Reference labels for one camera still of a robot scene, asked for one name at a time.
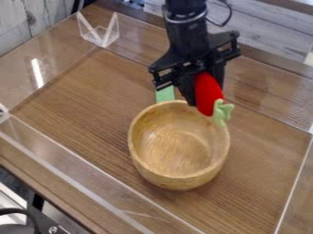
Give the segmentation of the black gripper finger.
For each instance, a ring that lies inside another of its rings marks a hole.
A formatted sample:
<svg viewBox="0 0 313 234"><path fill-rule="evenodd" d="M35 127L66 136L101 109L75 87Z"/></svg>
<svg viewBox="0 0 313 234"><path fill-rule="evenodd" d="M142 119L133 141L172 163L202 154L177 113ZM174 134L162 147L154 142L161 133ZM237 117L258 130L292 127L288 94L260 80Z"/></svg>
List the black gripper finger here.
<svg viewBox="0 0 313 234"><path fill-rule="evenodd" d="M182 74L178 77L178 90L181 95L186 99L186 102L190 106L196 105L196 75L194 74Z"/></svg>
<svg viewBox="0 0 313 234"><path fill-rule="evenodd" d="M224 79L225 79L225 64L224 63L213 63L210 65L210 74L214 77L216 81L221 89L224 89Z"/></svg>

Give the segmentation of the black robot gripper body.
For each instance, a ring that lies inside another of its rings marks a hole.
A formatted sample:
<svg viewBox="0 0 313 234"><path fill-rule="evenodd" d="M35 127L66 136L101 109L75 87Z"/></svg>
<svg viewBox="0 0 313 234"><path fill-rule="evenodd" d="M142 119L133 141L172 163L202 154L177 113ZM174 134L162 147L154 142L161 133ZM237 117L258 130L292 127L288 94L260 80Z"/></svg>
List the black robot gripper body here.
<svg viewBox="0 0 313 234"><path fill-rule="evenodd" d="M149 71L157 90L170 85L178 86L182 74L210 74L213 63L226 63L241 56L238 47L240 32L230 30L218 34L202 32L186 37L174 34L169 37L170 47L165 54L150 64Z"/></svg>

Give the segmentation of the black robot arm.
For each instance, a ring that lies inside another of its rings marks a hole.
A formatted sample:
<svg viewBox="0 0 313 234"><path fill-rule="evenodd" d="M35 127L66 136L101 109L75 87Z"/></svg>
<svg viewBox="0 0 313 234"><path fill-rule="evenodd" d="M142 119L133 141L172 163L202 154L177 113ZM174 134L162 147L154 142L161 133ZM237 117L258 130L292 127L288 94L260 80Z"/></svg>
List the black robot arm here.
<svg viewBox="0 0 313 234"><path fill-rule="evenodd" d="M233 16L217 24L208 17L206 0L165 0L164 24L169 49L149 66L157 90L174 85L192 106L200 101L196 96L196 76L206 72L224 85L226 63L241 56L240 32L230 30L210 34L208 22L224 27Z"/></svg>

